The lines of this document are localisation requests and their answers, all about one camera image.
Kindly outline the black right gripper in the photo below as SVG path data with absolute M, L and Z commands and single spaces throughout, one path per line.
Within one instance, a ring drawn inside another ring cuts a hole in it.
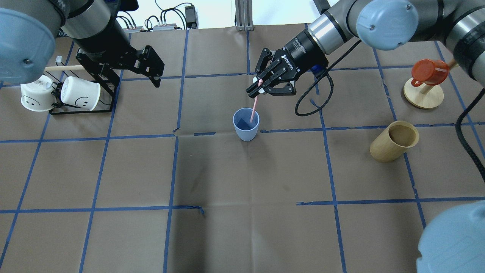
M 255 67 L 257 77 L 246 89 L 248 97 L 254 99 L 262 93 L 272 96 L 294 96 L 296 81 L 308 70 L 322 75 L 329 65 L 325 53 L 309 32 L 301 32 L 278 50 L 263 48 Z

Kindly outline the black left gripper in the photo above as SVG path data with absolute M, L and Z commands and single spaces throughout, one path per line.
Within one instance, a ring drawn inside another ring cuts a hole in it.
M 151 45 L 137 50 L 127 38 L 77 39 L 80 51 L 76 55 L 78 62 L 92 76 L 110 78 L 114 70 L 129 70 L 142 74 L 159 88 L 165 63 Z

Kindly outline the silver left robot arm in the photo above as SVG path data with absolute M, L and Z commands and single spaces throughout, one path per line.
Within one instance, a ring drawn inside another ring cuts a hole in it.
M 78 45 L 78 62 L 97 83 L 103 79 L 116 83 L 116 70 L 129 70 L 158 88 L 164 62 L 150 45 L 133 48 L 116 20 L 118 12 L 138 8 L 136 0 L 2 0 L 1 80 L 13 84 L 37 80 L 62 30 Z

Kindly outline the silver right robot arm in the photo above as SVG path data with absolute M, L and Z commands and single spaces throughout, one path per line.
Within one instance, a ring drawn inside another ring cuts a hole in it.
M 484 85 L 483 0 L 340 0 L 282 49 L 262 50 L 248 96 L 295 95 L 293 82 L 314 67 L 317 80 L 327 76 L 326 56 L 353 37 L 378 50 L 439 41 Z M 484 201 L 440 213 L 424 229 L 418 250 L 418 273 L 483 273 Z

